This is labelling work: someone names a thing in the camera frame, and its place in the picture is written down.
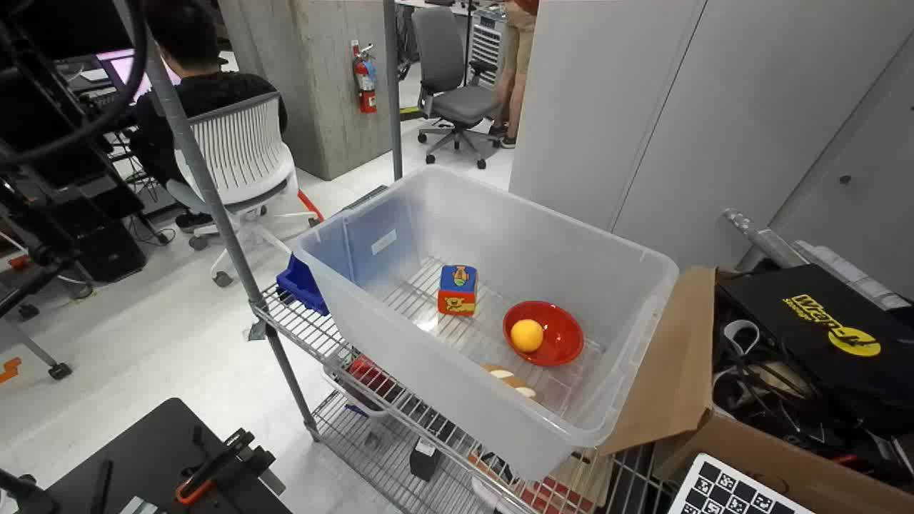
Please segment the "orange ball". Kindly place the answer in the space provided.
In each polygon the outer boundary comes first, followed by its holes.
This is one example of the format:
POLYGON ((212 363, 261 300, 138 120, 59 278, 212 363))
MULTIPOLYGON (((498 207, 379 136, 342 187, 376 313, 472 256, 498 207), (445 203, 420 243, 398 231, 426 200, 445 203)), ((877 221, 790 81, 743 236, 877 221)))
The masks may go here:
POLYGON ((526 354, 536 353, 542 347, 542 338, 545 333, 536 320, 518 320, 508 333, 510 347, 526 354))

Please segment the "black and white marker board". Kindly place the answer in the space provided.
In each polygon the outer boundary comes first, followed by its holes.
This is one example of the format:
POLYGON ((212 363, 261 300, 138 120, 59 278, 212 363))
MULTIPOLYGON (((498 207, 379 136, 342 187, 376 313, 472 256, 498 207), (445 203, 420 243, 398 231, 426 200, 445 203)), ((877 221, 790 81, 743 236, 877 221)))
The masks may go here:
POLYGON ((712 455, 698 455, 666 514, 813 514, 813 513, 712 455))

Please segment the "white mesh office chair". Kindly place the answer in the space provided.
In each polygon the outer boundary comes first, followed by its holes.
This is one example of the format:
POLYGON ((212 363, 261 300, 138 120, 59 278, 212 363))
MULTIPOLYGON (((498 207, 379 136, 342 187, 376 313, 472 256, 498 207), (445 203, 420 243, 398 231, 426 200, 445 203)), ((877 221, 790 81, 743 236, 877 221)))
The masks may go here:
POLYGON ((246 256, 256 247, 285 251, 285 243, 268 230, 271 203, 295 200, 290 221, 306 230, 323 221, 298 187, 298 164, 282 140, 276 96, 256 96, 195 114, 188 130, 246 256))

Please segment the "blue plastic bin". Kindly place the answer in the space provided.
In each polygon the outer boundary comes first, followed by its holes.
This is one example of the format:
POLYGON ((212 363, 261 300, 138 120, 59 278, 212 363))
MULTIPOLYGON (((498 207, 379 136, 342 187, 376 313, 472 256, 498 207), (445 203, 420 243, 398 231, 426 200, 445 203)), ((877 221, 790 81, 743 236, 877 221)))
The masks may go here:
POLYGON ((328 313, 312 270, 298 257, 289 257, 289 267, 276 276, 276 290, 318 315, 328 313))

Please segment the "clear plastic storage bin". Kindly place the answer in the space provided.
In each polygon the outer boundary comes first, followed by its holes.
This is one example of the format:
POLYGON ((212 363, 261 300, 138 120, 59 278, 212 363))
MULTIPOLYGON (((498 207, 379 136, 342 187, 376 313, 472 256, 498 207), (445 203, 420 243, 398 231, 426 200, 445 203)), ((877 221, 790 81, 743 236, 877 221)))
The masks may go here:
POLYGON ((328 218, 295 257, 348 347, 526 481, 615 433, 678 284, 670 257, 453 171, 420 171, 328 218), (473 315, 436 313, 442 267, 476 270, 473 315), (532 367, 506 347, 503 315, 522 300, 578 318, 586 347, 572 367, 532 367))

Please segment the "grey metal pole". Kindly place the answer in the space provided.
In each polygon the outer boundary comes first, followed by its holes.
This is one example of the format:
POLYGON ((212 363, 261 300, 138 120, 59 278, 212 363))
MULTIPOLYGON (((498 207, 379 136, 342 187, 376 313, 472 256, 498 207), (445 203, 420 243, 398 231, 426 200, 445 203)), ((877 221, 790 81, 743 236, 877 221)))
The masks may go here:
POLYGON ((179 161, 185 164, 185 171, 191 176, 188 187, 172 183, 172 193, 178 198, 185 198, 195 208, 203 208, 212 218, 212 224, 222 241, 225 257, 228 257, 231 270, 236 271, 236 280, 246 293, 248 313, 256 318, 252 333, 268 344, 268 348, 279 367, 279 375, 290 391, 290 401, 302 417, 302 430, 312 434, 312 441, 319 441, 313 414, 312 414, 306 394, 298 383, 290 361, 279 344, 276 328, 268 323, 268 306, 256 290, 256 280, 252 276, 248 257, 239 243, 239 236, 236 236, 236 230, 233 230, 233 224, 216 194, 216 187, 212 180, 212 170, 198 147, 198 137, 191 136, 191 124, 185 118, 185 108, 178 97, 178 90, 172 86, 172 81, 165 76, 163 54, 155 49, 155 37, 145 23, 145 11, 142 11, 141 0, 112 0, 112 3, 118 10, 121 23, 126 26, 126 36, 135 44, 135 70, 131 70, 129 86, 138 86, 142 77, 152 81, 155 106, 165 118, 169 133, 179 148, 179 161))

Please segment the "wooden toy piece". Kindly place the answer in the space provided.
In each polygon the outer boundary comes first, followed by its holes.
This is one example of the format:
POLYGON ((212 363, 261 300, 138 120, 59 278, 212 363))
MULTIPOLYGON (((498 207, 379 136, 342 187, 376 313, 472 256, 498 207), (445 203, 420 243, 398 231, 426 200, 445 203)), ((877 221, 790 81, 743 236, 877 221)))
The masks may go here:
POLYGON ((489 367, 485 370, 489 378, 499 381, 503 387, 508 387, 510 391, 518 391, 526 401, 536 401, 536 391, 532 387, 526 387, 513 371, 499 370, 499 367, 489 367))

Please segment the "seated person in black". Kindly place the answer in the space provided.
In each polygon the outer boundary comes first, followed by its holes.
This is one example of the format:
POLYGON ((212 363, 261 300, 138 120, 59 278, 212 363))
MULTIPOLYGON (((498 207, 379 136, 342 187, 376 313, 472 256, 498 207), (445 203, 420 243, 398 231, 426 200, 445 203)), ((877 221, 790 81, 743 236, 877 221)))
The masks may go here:
MULTIPOLYGON (((219 70, 216 26, 201 0, 142 0, 142 14, 161 57, 178 77, 178 97, 188 118, 271 96, 266 77, 219 70)), ((183 180, 173 164, 173 137, 155 96, 135 104, 131 153, 161 187, 183 180)))

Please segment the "black and orange clamp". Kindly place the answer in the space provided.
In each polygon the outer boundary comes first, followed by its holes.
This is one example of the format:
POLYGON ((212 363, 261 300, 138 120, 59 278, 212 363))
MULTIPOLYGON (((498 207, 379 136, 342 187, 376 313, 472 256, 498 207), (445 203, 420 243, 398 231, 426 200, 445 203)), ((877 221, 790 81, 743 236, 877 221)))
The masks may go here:
POLYGON ((236 430, 231 437, 222 441, 222 450, 203 461, 178 490, 173 500, 185 508, 191 508, 198 500, 203 500, 212 487, 225 477, 233 465, 248 468, 255 477, 268 473, 275 464, 275 455, 255 443, 255 434, 246 430, 236 430))

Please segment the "black bag with yellow logo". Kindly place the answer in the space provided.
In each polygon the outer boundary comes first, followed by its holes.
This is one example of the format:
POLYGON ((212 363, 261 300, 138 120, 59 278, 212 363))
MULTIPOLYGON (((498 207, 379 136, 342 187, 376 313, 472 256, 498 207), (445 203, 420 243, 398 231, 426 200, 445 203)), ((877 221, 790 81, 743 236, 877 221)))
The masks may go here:
POLYGON ((914 328, 820 267, 725 284, 773 347, 847 417, 883 437, 914 430, 914 328))

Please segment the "red bowl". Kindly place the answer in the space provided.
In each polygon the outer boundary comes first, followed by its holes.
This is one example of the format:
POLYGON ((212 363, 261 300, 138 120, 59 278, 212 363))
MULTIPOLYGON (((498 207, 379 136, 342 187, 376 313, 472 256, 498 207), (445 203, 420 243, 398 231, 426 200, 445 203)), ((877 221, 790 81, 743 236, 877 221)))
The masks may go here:
POLYGON ((513 304, 503 315, 503 338, 506 338, 506 347, 518 357, 522 357, 532 367, 542 367, 542 370, 572 367, 582 354, 582 347, 586 347, 586 338, 582 338, 578 318, 568 315, 562 306, 545 304, 545 300, 513 304), (510 347, 508 333, 518 320, 536 320, 542 325, 545 338, 536 353, 526 354, 510 347))

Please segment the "grey office chair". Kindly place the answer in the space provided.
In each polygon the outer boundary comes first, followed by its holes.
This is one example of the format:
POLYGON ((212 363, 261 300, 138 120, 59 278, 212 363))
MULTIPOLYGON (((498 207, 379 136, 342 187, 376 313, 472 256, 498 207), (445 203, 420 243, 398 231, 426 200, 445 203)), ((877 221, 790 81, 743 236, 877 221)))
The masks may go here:
POLYGON ((445 130, 420 130, 426 164, 436 161, 442 147, 469 148, 476 170, 489 166, 498 140, 480 133, 485 118, 498 114, 498 96, 476 81, 489 63, 465 57, 462 29, 448 10, 420 10, 412 19, 420 57, 420 108, 445 130))

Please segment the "red fire extinguisher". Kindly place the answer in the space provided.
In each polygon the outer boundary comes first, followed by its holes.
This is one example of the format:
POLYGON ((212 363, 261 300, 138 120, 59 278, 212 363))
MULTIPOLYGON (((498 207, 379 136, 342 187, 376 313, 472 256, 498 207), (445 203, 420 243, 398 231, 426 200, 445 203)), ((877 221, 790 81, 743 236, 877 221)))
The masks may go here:
POLYGON ((376 73, 372 49, 362 49, 356 41, 352 41, 352 73, 356 86, 356 106, 362 114, 376 114, 376 73))

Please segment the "cardboard box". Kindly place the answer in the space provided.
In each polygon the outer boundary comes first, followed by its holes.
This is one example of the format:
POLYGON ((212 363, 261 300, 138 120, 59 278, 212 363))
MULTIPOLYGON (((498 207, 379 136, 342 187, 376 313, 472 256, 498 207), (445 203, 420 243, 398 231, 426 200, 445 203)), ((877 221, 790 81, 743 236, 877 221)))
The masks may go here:
POLYGON ((652 473, 679 483, 698 455, 756 477, 813 514, 914 514, 914 495, 787 447, 712 403, 718 271, 689 270, 660 318, 619 420, 598 455, 658 447, 652 473))

